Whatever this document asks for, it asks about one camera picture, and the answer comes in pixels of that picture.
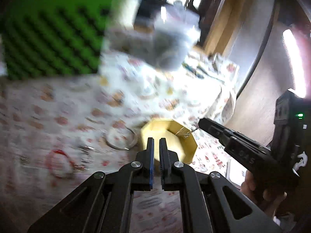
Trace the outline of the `person's right hand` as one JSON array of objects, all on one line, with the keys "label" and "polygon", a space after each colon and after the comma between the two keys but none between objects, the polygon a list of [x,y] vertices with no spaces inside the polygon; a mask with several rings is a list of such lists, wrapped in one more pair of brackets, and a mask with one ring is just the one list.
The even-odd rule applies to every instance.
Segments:
[{"label": "person's right hand", "polygon": [[262,190],[261,187],[257,186],[253,174],[247,170],[240,191],[268,217],[273,218],[279,205],[286,199],[287,193],[277,187],[271,186]]}]

